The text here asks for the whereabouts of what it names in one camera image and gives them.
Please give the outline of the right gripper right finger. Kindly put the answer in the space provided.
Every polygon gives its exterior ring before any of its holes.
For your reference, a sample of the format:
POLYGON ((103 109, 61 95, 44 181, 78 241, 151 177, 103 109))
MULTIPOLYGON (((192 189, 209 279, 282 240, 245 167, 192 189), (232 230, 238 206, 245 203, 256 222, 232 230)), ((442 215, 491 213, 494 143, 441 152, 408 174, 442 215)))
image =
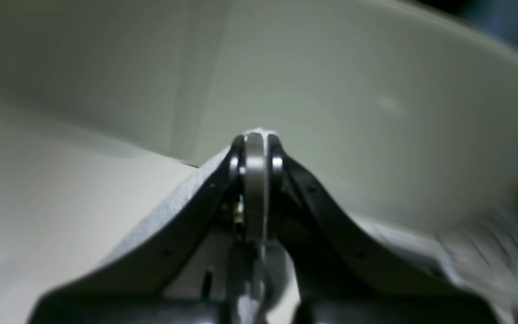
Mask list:
POLYGON ((374 240, 304 166, 268 136, 272 234, 289 253, 300 304, 294 324, 496 324, 462 292, 374 240))

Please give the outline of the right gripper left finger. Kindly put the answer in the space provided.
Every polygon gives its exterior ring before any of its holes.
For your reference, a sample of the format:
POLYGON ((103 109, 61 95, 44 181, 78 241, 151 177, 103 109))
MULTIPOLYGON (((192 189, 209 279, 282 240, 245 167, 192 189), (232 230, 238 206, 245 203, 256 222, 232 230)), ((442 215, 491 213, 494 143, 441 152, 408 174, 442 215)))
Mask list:
POLYGON ((214 223, 225 197, 238 186, 232 160, 244 137, 233 139, 218 168, 164 228, 118 260, 45 294, 31 324, 230 324, 230 306, 203 297, 164 297, 214 223))

